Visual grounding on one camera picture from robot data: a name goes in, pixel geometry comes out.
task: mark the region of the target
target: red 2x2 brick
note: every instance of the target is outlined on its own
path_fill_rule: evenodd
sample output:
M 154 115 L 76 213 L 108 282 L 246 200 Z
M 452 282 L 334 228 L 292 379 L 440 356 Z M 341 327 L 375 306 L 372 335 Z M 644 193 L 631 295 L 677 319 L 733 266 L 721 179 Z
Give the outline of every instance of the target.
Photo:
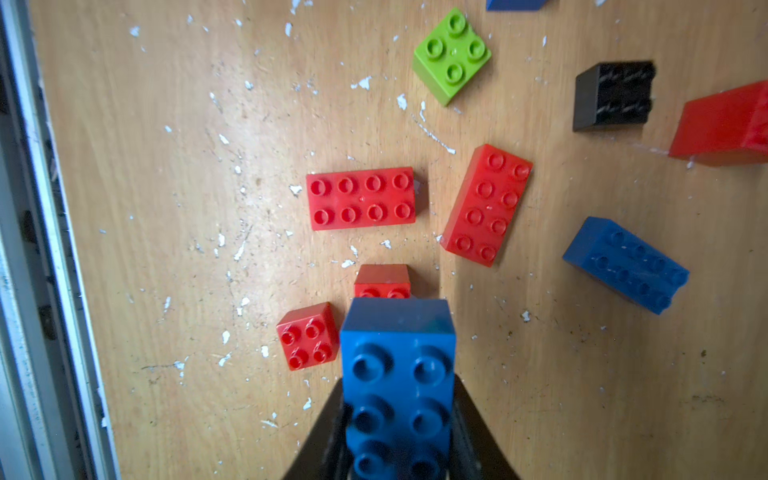
M 355 279 L 355 296 L 410 298 L 408 266 L 362 265 Z
M 339 352 L 339 332 L 328 302 L 286 313 L 277 324 L 277 336 L 291 370 L 332 362 Z
M 768 163 L 768 80 L 689 101 L 670 157 L 715 167 Z

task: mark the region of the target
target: wooden surface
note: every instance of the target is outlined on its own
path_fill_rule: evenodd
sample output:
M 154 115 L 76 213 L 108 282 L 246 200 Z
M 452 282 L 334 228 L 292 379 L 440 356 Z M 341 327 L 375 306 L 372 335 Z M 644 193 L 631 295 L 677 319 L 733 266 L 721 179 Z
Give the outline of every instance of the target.
M 456 369 L 523 478 L 763 477 L 766 168 L 664 151 L 686 100 L 768 77 L 765 2 L 314 3 L 31 2 L 123 478 L 279 478 L 341 362 L 289 372 L 274 326 L 327 300 L 340 322 L 362 263 L 448 299 Z M 493 58 L 442 108 L 410 65 L 453 6 Z M 646 58 L 645 128 L 571 133 L 575 76 Z M 534 163 L 491 269 L 435 241 L 485 142 Z M 405 165 L 423 183 L 405 227 L 313 233 L 289 188 Z M 588 215 L 690 269 L 665 314 L 561 259 Z

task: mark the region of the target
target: red lego brick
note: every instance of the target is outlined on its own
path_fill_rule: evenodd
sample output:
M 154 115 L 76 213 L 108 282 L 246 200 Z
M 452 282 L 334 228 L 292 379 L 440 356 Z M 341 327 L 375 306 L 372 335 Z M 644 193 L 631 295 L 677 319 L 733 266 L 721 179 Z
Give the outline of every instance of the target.
M 291 370 L 332 362 L 339 352 L 339 332 L 328 302 L 286 313 L 277 324 L 277 336 Z
M 491 145 L 475 149 L 440 244 L 491 266 L 525 192 L 533 164 Z
M 306 189 L 312 230 L 416 222 L 411 167 L 307 175 Z
M 689 101 L 670 157 L 715 167 L 768 162 L 768 80 Z
M 411 298 L 407 265 L 362 265 L 355 279 L 355 296 Z

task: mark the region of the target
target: white paint speck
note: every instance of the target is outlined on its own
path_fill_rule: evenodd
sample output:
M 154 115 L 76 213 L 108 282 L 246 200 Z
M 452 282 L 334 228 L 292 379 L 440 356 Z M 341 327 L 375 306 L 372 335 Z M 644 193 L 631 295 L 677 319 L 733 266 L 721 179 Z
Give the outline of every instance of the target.
M 245 240 L 243 240 L 243 243 L 240 245 L 240 248 L 237 249 L 237 252 L 233 257 L 236 262 L 240 261 L 240 258 L 243 256 L 244 251 L 245 251 Z
M 425 127 L 424 125 L 420 124 L 420 123 L 419 123 L 419 121 L 418 121 L 418 120 L 416 120 L 416 117 L 415 117 L 413 114 L 411 114 L 411 118 L 413 118 L 413 121 L 414 121 L 414 122 L 415 122 L 415 123 L 416 123 L 416 124 L 419 126 L 419 128 L 421 128 L 422 130 L 424 130 L 424 133 L 426 133 L 428 137 L 430 137 L 431 139 L 433 139 L 434 141 L 436 141 L 437 143 L 439 143 L 439 144 L 440 144 L 440 145 L 441 145 L 443 148 L 445 148 L 445 149 L 448 151 L 448 153 L 450 153 L 451 155 L 456 155 L 456 150 L 454 150 L 453 148 L 450 148 L 448 145 L 446 145 L 446 144 L 442 143 L 442 142 L 440 141 L 440 139 L 439 139 L 439 138 L 437 138 L 437 137 L 435 136 L 435 134 L 433 134 L 431 131 L 427 130 L 427 127 Z
M 373 77 L 369 75 L 369 76 L 365 77 L 364 79 L 362 79 L 361 81 L 357 82 L 356 84 L 351 84 L 350 87 L 352 87 L 353 90 L 355 88 L 361 87 L 361 88 L 365 88 L 366 90 L 370 91 L 370 89 L 371 89 L 371 84 L 370 84 L 371 78 L 373 78 Z
M 225 356 L 221 357 L 221 360 L 219 360 L 219 366 L 224 366 L 224 363 L 227 363 L 227 360 L 232 358 L 232 352 L 229 352 Z

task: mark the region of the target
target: black lego brick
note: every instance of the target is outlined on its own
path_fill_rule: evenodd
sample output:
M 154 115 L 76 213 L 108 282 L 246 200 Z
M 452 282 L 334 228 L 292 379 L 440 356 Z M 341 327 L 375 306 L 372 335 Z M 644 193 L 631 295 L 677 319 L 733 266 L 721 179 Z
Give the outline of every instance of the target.
M 652 107 L 652 61 L 598 63 L 576 77 L 573 131 L 644 124 Z

